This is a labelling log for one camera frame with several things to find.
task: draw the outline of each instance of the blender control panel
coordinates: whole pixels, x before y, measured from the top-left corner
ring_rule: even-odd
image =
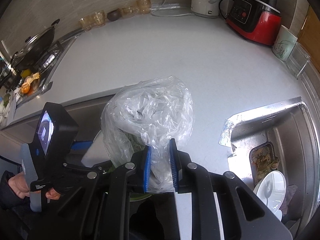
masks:
[[[250,14],[251,4],[244,0],[235,0],[233,7],[230,11],[230,15],[245,24]]]

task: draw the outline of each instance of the power cord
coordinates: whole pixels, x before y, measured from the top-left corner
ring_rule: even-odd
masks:
[[[156,16],[156,17],[177,17],[177,16],[185,16],[185,15],[194,15],[193,13],[183,13],[183,14],[178,14],[178,15],[156,15],[154,14],[154,12],[156,12],[157,10],[159,10],[166,2],[167,0],[164,0],[163,3],[160,5],[159,8],[155,9],[153,12],[151,12],[152,16]]]
[[[218,4],[219,12],[220,12],[221,16],[226,20],[227,17],[224,17],[224,15],[223,15],[222,12],[221,12],[221,8],[220,8],[220,4],[221,4],[222,1],[223,1],[223,0],[220,0],[220,2],[219,2],[219,4]]]

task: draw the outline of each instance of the device screen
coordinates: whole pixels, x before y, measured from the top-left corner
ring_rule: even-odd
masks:
[[[44,115],[41,119],[41,123],[38,130],[38,137],[40,139],[41,147],[44,154],[47,154],[51,136],[53,133],[53,123],[47,111],[44,112]]]

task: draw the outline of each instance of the brown bowl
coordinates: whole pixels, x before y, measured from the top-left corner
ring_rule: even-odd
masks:
[[[119,9],[113,10],[113,11],[107,13],[107,19],[110,22],[114,22],[114,21],[118,20],[120,17],[121,17],[121,12]]]

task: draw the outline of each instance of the spoon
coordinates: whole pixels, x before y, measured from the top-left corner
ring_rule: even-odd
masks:
[[[268,198],[271,196],[271,193],[272,193],[272,183],[270,183],[270,180],[268,180],[266,182],[266,184],[267,184],[267,186],[266,186],[266,189],[264,191],[264,196],[267,199],[266,206],[268,206]]]

